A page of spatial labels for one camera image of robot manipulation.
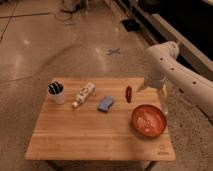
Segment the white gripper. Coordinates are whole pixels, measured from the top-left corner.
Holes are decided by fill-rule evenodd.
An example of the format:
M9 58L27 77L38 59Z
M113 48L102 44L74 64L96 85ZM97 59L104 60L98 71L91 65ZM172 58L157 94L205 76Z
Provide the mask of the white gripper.
M165 84L165 76L160 78L153 77L147 74L144 78L144 82L138 87L137 91L140 92L148 87L162 89Z

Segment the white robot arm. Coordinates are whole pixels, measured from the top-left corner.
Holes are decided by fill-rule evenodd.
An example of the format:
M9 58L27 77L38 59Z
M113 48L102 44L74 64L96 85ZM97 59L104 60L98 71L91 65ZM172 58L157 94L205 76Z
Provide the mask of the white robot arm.
M144 78L147 87L161 89L168 79L179 87L213 122L213 82L186 68L177 61L179 46L167 41L148 47L144 56L148 71Z

